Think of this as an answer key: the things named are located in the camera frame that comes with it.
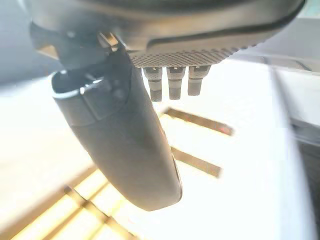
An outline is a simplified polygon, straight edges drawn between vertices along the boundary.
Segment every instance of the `cylindrical sensor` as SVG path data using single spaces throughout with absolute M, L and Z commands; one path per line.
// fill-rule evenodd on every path
M 166 68 L 169 82 L 169 98 L 178 100 L 181 96 L 181 84 L 186 72 L 185 66 L 173 66 Z
M 150 98 L 152 102 L 161 102 L 162 100 L 162 67 L 143 68 L 145 77 L 148 79 L 150 87 Z
M 201 91 L 202 79 L 208 75 L 211 65 L 189 66 L 188 95 L 198 96 Z

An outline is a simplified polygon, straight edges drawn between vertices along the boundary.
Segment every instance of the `black plastic housing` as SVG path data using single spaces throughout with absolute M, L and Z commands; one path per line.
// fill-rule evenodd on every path
M 83 147 L 124 197 L 153 211 L 178 202 L 175 160 L 141 70 L 123 50 L 111 53 L 103 79 L 64 92 L 68 78 L 52 76 L 53 97 Z

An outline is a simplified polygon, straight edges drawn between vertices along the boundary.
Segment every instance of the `wooden slat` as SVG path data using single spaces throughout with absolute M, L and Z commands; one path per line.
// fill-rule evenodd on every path
M 97 167 L 91 166 L 81 174 L 79 174 L 74 180 L 72 180 L 68 185 L 74 188 L 79 183 L 81 183 L 84 179 L 86 179 L 89 175 L 91 175 Z M 19 232 L 21 232 L 26 226 L 31 224 L 38 216 L 43 214 L 46 210 L 51 208 L 57 201 L 59 201 L 65 195 L 64 187 L 60 187 L 53 194 L 48 196 L 44 201 L 42 201 L 39 205 L 31 209 L 24 216 L 19 218 L 13 224 L 8 226 L 1 232 L 0 240 L 8 240 L 13 238 Z
M 213 121 L 201 116 L 193 115 L 191 113 L 169 108 L 164 114 L 172 118 L 178 118 L 186 122 L 197 124 L 199 126 L 220 132 L 222 134 L 226 134 L 228 136 L 232 136 L 233 134 L 233 129 L 230 126 L 218 121 Z
M 189 155 L 183 151 L 180 151 L 174 147 L 171 147 L 172 153 L 176 160 L 188 164 L 196 169 L 199 169 L 207 174 L 210 174 L 216 178 L 219 177 L 221 167 L 213 165 L 207 161 L 203 161 L 200 158 Z

